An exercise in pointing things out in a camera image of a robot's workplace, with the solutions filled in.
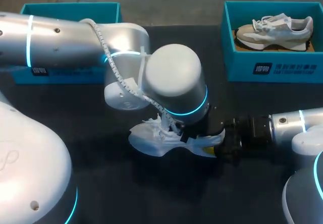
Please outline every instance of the black surface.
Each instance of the black surface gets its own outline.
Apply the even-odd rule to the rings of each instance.
[[[322,106],[321,85],[226,82],[219,26],[147,30],[154,50],[181,43],[198,54],[210,103],[228,117]],[[113,110],[104,102],[103,85],[15,86],[1,74],[0,90],[66,143],[78,182],[81,224],[285,223],[283,166],[250,158],[234,167],[185,149],[161,158],[141,154],[128,144],[128,130],[156,111]]]

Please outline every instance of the shoe box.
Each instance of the shoe box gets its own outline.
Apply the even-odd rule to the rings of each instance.
[[[313,18],[313,34],[306,51],[269,46],[246,48],[236,40],[240,26],[252,19],[285,13],[293,19]],[[221,43],[227,78],[241,82],[323,83],[323,7],[316,2],[225,2]]]
[[[21,14],[70,21],[91,18],[101,24],[122,22],[119,3],[25,4]],[[46,69],[26,67],[15,70],[13,67],[11,75],[16,84],[103,84],[105,68]]]

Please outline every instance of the shoe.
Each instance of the shoe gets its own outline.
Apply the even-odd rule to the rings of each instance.
[[[295,20],[285,14],[265,16],[252,20],[237,31],[237,39],[249,48],[263,50],[269,45],[280,45],[296,51],[306,51],[306,42],[313,32],[313,19]]]
[[[164,156],[177,147],[184,147],[196,155],[215,157],[209,148],[221,144],[225,136],[225,130],[223,130],[217,136],[189,138],[184,143],[181,142],[181,136],[162,127],[162,120],[159,115],[156,120],[144,121],[130,131],[131,134],[128,138],[130,144],[138,151],[156,157]]]

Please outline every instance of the cable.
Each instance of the cable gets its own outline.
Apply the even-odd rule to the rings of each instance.
[[[176,127],[176,124],[175,124],[175,121],[174,119],[170,116],[170,114],[166,111],[165,108],[163,108],[160,104],[158,104],[156,101],[154,101],[153,99],[149,98],[148,96],[146,95],[139,95],[137,92],[133,91],[126,83],[126,81],[123,79],[123,77],[120,75],[119,73],[119,70],[117,69],[117,66],[111,56],[111,53],[109,51],[109,48],[104,40],[104,37],[102,36],[102,33],[101,33],[101,30],[99,28],[99,26],[91,19],[84,19],[84,20],[81,20],[80,22],[82,23],[87,23],[89,24],[97,38],[99,39],[100,43],[101,43],[101,46],[103,47],[103,50],[104,50],[104,53],[106,55],[106,58],[107,58],[107,61],[109,62],[109,65],[115,75],[115,77],[117,78],[118,82],[122,85],[122,87],[124,87],[130,94],[136,96],[136,97],[139,97],[141,99],[144,99],[146,101],[148,101],[150,104],[152,104],[153,106],[155,106],[160,112],[162,115],[164,115],[166,117],[166,119],[168,120],[172,130],[176,133],[176,134],[180,134],[180,130]]]

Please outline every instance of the shoelace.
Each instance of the shoelace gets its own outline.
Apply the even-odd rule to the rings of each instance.
[[[272,16],[264,16],[264,17],[262,17],[261,21],[252,20],[252,25],[253,25],[254,30],[259,31],[264,28],[275,29],[275,27],[272,26],[272,24],[267,20],[271,17]]]
[[[157,115],[157,119],[150,118],[148,121],[143,121],[145,123],[149,123],[151,127],[153,128],[153,136],[154,137],[161,137],[162,139],[165,139],[166,136],[170,136],[171,133],[167,130],[165,130],[162,126],[162,119]]]

